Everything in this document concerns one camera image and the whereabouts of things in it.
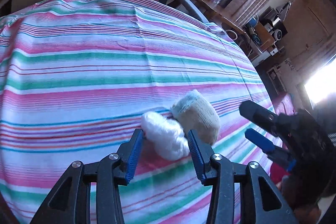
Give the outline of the striped pink green bedsheet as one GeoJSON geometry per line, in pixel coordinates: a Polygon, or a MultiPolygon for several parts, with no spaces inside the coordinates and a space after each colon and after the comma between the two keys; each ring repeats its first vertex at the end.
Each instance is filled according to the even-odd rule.
{"type": "Polygon", "coordinates": [[[1,194],[18,221],[73,161],[116,152],[143,113],[169,117],[191,90],[220,118],[214,151],[269,171],[239,105],[272,102],[216,24],[153,0],[45,0],[1,17],[1,194]]]}

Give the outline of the beige sock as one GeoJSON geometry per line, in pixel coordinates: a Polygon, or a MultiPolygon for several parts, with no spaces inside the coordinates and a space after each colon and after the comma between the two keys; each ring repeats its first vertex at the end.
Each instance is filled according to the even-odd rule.
{"type": "Polygon", "coordinates": [[[214,107],[196,89],[188,92],[170,109],[185,132],[196,130],[199,138],[214,145],[219,136],[221,120],[214,107]]]}

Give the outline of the cardboard box with clutter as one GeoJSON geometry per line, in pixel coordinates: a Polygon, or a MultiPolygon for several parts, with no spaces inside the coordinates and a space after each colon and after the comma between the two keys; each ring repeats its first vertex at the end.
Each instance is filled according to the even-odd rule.
{"type": "Polygon", "coordinates": [[[244,30],[249,37],[247,43],[257,57],[266,51],[270,53],[271,48],[288,34],[284,21],[291,6],[291,1],[275,8],[269,6],[260,16],[256,14],[245,24],[244,30]]]}

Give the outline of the wooden side desk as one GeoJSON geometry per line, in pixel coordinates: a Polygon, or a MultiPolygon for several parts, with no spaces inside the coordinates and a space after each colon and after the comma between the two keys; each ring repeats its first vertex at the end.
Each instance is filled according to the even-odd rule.
{"type": "Polygon", "coordinates": [[[204,13],[204,16],[208,20],[214,20],[221,23],[221,25],[229,26],[230,28],[233,28],[239,35],[246,35],[247,33],[241,29],[239,26],[231,22],[228,18],[224,16],[224,9],[214,3],[211,0],[195,0],[198,5],[202,6],[206,11],[204,13]]]}

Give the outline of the white plastic bundle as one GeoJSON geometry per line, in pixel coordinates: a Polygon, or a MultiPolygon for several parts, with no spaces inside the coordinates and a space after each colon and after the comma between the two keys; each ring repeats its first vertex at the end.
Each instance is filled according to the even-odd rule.
{"type": "Polygon", "coordinates": [[[148,111],[141,116],[141,128],[161,158],[176,161],[189,155],[190,149],[185,133],[176,120],[148,111]]]}

